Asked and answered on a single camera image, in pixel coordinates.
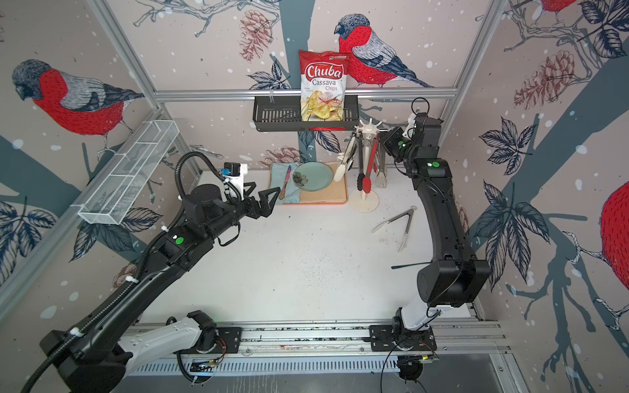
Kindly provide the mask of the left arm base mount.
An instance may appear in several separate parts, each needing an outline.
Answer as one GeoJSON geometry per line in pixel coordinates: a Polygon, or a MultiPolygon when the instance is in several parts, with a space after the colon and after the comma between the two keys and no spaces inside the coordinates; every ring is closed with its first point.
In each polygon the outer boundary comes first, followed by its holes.
{"type": "Polygon", "coordinates": [[[180,350],[185,355],[231,355],[237,354],[242,340],[242,328],[234,326],[219,326],[214,319],[205,312],[196,310],[187,314],[201,329],[201,336],[188,349],[180,350]]]}

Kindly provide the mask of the red silicone tongs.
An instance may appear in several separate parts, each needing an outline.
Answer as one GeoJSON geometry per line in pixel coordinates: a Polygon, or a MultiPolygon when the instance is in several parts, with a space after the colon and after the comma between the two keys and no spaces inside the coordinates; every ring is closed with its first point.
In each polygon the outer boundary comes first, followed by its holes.
{"type": "Polygon", "coordinates": [[[367,169],[365,170],[365,176],[363,178],[363,183],[362,183],[362,191],[365,194],[371,193],[372,182],[371,182],[371,179],[370,179],[370,175],[373,172],[373,166],[374,166],[374,162],[375,162],[375,156],[376,156],[377,149],[378,149],[378,136],[375,136],[373,138],[373,144],[372,144],[372,147],[370,149],[370,158],[369,158],[369,161],[368,161],[367,169]]]}

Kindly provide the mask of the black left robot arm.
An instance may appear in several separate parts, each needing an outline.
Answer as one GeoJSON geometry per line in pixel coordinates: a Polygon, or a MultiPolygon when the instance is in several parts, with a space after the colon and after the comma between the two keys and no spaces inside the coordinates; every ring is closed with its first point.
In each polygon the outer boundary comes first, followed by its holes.
{"type": "Polygon", "coordinates": [[[245,217],[269,217],[279,187],[257,196],[253,182],[241,178],[245,170],[228,162],[217,170],[201,152],[182,155],[175,167],[175,186],[181,207],[171,224],[149,242],[135,272],[106,301],[65,332],[52,331],[40,346],[47,355],[22,390],[30,392],[50,366],[57,369],[73,392],[110,392],[136,368],[163,355],[188,350],[202,342],[213,347],[216,326],[201,311],[188,314],[196,327],[181,322],[149,332],[143,339],[123,342],[128,328],[170,285],[188,273],[220,244],[220,236],[239,228],[245,217]]]}

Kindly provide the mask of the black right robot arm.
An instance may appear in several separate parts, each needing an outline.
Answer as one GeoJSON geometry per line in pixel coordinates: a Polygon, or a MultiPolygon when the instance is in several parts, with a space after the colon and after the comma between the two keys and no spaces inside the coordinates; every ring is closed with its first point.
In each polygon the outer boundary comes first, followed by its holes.
{"type": "Polygon", "coordinates": [[[417,294],[393,318],[400,331],[421,331],[448,309],[473,302],[490,267],[470,245],[455,205],[452,174],[438,156],[442,121],[426,112],[413,115],[406,129],[381,133],[385,151],[411,179],[423,203],[432,238],[432,260],[417,274],[417,294]]]}

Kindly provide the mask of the black steel tongs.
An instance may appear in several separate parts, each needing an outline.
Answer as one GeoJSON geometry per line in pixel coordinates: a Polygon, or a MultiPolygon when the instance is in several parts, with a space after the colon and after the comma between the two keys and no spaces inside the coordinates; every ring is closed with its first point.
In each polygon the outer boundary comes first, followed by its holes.
{"type": "Polygon", "coordinates": [[[364,158],[363,158],[363,134],[362,132],[358,132],[357,134],[357,149],[356,156],[358,157],[358,178],[357,178],[357,189],[361,192],[363,190],[363,183],[365,178],[364,172],[364,158]]]}

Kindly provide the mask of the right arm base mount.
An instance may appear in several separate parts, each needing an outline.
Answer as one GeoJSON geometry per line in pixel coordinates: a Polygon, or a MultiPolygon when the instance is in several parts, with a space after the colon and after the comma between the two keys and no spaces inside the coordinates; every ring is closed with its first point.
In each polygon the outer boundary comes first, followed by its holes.
{"type": "Polygon", "coordinates": [[[402,308],[396,311],[390,324],[370,325],[369,336],[363,341],[373,352],[436,351],[437,344],[430,327],[433,319],[423,315],[415,327],[403,320],[402,308]]]}

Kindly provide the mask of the cream handled utensil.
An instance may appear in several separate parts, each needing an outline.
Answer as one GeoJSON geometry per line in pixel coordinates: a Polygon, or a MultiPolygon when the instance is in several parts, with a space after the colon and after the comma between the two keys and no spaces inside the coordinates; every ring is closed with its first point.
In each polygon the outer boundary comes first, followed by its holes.
{"type": "Polygon", "coordinates": [[[376,174],[376,187],[377,188],[386,188],[388,186],[388,170],[387,170],[387,152],[383,147],[383,143],[380,137],[377,138],[377,150],[375,157],[375,174],[376,174]]]}

